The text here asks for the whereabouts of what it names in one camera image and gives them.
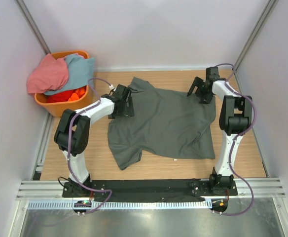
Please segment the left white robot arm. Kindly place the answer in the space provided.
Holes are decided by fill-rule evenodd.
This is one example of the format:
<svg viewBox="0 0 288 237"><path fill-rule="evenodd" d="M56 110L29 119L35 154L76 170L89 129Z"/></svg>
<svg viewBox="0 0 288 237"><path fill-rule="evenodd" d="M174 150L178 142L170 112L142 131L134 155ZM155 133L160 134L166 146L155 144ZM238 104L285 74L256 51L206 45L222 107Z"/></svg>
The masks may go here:
<svg viewBox="0 0 288 237"><path fill-rule="evenodd" d="M118 119L132 116L134 108L131 89L121 84L91 105L76 111L63 111L54 142L64 154L70 172L67 182L63 184L64 198L84 198L92 192L92 181L84 155L90 126L103 117Z"/></svg>

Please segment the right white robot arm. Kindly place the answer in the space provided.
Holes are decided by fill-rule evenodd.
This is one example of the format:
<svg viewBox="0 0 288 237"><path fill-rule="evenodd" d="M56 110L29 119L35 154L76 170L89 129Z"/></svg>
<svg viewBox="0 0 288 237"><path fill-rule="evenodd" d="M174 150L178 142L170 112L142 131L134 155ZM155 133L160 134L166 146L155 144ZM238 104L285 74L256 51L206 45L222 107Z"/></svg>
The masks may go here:
<svg viewBox="0 0 288 237"><path fill-rule="evenodd" d="M187 95L195 94L202 104L209 104L216 95L221 101L219 127L222 131L220 155L209 181L203 185L211 195L226 195L236 190L234 163L245 133L252 128L252 98L235 90L219 75L218 66L206 68L206 78L195 77Z"/></svg>

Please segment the dark grey t shirt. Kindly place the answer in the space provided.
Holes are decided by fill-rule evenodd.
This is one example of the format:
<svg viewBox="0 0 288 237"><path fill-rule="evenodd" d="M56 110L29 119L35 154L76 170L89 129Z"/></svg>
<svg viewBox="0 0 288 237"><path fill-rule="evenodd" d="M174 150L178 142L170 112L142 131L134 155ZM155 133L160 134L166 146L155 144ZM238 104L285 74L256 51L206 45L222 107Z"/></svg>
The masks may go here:
<svg viewBox="0 0 288 237"><path fill-rule="evenodd" d="M214 159L211 123L216 101L160 89L133 78L134 116L115 118L108 126L108 146L121 170L139 162L142 151L181 159Z"/></svg>

